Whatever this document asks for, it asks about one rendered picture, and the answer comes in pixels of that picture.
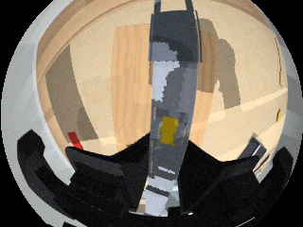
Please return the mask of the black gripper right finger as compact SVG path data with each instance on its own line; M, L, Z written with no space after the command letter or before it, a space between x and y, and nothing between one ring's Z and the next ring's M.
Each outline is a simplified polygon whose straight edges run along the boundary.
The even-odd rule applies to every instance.
M192 140L188 140L185 159L177 178L181 215L193 213L192 208L203 201L223 179L254 170L258 159L260 158L257 155L251 155L249 158L246 156L242 159L219 162L208 155L208 152L193 144Z

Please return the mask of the light wooden board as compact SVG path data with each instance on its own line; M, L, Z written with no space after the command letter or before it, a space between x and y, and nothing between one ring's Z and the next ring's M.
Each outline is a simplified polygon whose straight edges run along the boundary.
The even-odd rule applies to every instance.
M151 127L152 61L149 56L151 24L115 29L111 63L114 133L117 151L128 148ZM201 30L202 63L198 61L196 106L188 140L197 147L204 139L216 80L216 35Z

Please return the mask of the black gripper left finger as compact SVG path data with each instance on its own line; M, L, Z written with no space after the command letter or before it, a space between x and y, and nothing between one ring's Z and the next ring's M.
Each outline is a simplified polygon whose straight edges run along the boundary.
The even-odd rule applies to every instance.
M98 181L118 186L129 205L129 212L137 212L149 174L150 132L128 148L110 156L76 147L64 150L73 169Z

